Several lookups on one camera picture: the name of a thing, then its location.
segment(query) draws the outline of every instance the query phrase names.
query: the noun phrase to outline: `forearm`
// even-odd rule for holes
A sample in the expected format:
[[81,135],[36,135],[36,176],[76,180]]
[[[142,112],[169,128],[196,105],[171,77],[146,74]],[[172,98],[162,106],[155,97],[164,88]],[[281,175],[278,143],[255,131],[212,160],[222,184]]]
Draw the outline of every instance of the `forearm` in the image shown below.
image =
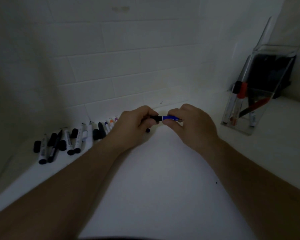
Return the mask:
[[300,239],[300,190],[226,142],[201,153],[260,239]]
[[76,161],[0,212],[0,239],[71,239],[82,228],[120,154],[100,141]]

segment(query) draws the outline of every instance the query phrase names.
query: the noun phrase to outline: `tile wall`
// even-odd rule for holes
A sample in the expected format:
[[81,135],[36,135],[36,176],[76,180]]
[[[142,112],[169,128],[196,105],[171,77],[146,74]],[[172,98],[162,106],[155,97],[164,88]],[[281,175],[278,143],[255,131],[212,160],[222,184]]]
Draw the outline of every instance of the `tile wall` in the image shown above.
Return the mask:
[[0,0],[0,104],[32,133],[226,90],[283,1]]

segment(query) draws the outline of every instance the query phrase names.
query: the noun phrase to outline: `blue marker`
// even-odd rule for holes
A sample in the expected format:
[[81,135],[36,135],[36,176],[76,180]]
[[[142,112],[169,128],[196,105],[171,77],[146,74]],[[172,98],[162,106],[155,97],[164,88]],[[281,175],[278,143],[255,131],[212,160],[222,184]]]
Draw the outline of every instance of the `blue marker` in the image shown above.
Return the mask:
[[166,119],[170,119],[170,120],[175,120],[175,121],[180,121],[179,118],[177,118],[176,116],[150,116],[150,119],[154,119],[155,121],[163,121]]

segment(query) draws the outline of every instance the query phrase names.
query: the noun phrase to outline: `hand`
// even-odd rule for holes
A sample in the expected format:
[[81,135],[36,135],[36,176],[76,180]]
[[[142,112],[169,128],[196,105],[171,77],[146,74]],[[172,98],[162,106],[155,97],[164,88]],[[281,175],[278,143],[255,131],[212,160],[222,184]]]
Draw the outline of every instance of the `hand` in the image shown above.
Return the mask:
[[174,130],[184,144],[202,156],[205,156],[220,141],[214,122],[201,109],[190,104],[183,104],[180,109],[171,109],[168,115],[183,120],[183,126],[170,119],[166,119],[162,123]]
[[138,145],[146,129],[157,124],[154,119],[149,118],[150,115],[157,116],[158,113],[146,105],[124,111],[104,140],[109,140],[120,153]]

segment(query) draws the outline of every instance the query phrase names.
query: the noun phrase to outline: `right hand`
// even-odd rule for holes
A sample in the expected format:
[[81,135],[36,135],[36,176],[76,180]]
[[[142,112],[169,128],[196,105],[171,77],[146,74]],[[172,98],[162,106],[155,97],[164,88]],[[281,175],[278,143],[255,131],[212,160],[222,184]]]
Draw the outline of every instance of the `right hand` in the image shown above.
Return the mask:
[[214,122],[201,109],[190,104],[183,104],[180,108],[171,109],[168,115],[183,120],[183,126],[170,119],[166,119],[162,123],[170,127],[184,144],[202,156],[219,143],[220,138]]

